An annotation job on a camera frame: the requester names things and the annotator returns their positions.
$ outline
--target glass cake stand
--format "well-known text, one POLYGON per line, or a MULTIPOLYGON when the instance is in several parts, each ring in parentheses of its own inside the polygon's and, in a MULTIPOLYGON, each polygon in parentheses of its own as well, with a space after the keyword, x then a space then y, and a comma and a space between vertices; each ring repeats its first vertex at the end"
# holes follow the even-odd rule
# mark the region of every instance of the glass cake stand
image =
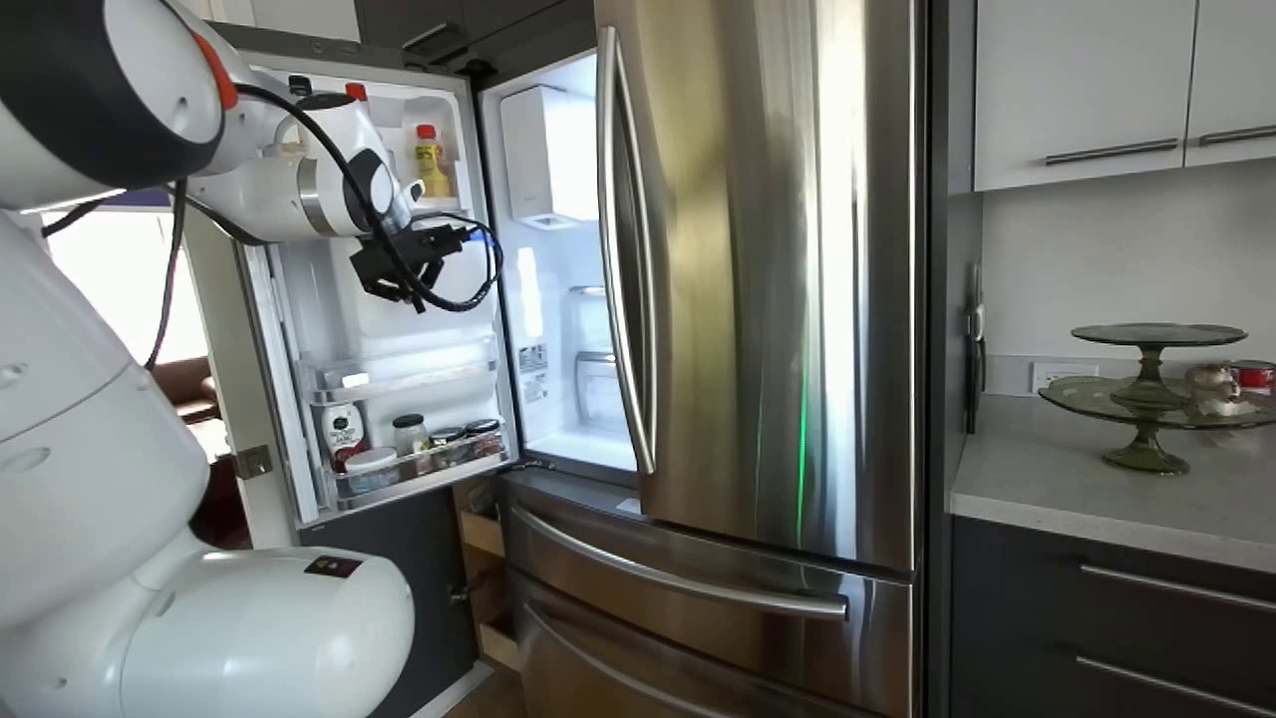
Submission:
POLYGON ((1101 460, 1125 472, 1144 474, 1189 474, 1189 462, 1169 454, 1156 441, 1156 432, 1249 432, 1276 424, 1273 397, 1253 393, 1220 393, 1192 383, 1173 383, 1161 376, 1165 345, 1224 345, 1238 344, 1245 332, 1217 324, 1108 324, 1108 328, 1075 328, 1075 340, 1140 345, 1135 380, 1093 380, 1067 376, 1039 389, 1044 404, 1108 417, 1132 424, 1135 437, 1128 448, 1103 450, 1101 460))

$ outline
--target backsplash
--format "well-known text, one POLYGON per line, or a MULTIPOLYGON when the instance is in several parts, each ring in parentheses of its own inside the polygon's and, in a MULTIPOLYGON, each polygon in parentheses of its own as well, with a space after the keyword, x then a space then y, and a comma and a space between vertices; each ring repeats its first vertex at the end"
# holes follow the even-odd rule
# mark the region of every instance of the backsplash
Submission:
POLYGON ((1276 162, 996 190, 979 239, 999 365, 1132 357, 1067 332, 1135 317, 1249 332, 1234 345, 1169 357, 1276 357, 1276 162))

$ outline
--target kitchen cabinet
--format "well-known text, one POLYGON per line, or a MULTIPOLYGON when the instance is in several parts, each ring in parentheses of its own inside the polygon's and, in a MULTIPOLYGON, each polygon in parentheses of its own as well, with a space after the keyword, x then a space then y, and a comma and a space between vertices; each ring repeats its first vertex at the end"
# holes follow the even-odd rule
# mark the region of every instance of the kitchen cabinet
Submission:
POLYGON ((465 601, 474 622, 477 653, 511 672, 521 668, 521 649, 514 637, 514 601, 506 571, 506 532, 499 522, 499 485, 493 477, 474 477, 450 485, 454 522, 462 535, 465 561, 465 601))
POLYGON ((409 582, 409 653, 369 718, 409 718, 474 666, 481 645, 469 634, 469 605, 454 597, 465 586, 465 567, 445 490, 308 525, 297 543, 382 555, 409 582))
POLYGON ((951 718, 1276 712, 1276 578, 951 525, 951 718))
POLYGON ((1273 0, 1201 0, 1189 169, 1276 155, 1273 33, 1273 0))
POLYGON ((362 45, 408 46, 409 66, 477 82, 595 46, 590 0, 357 0, 362 45))
POLYGON ((979 0, 977 186, 1181 169, 1197 0, 979 0))

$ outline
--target wall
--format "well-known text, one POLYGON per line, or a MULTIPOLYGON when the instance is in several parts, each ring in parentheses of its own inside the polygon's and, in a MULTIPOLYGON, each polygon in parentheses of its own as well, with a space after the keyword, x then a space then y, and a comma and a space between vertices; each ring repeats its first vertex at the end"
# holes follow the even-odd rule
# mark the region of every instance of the wall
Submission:
POLYGON ((182 0, 195 14, 293 36, 357 41, 353 0, 182 0))
POLYGON ((1276 162, 986 194, 990 353, 1093 353, 1075 324, 1230 324, 1276 357, 1276 162))

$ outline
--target white countertop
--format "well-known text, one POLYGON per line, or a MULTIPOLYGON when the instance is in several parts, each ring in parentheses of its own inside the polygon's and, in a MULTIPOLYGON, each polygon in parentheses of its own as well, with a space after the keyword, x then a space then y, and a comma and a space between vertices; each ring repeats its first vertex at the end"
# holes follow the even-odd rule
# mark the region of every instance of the white countertop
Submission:
POLYGON ((947 513, 1276 574, 1276 426, 1161 432, 1192 474, 1128 474, 1095 460, 1132 426, 1039 397, 986 397, 947 513))

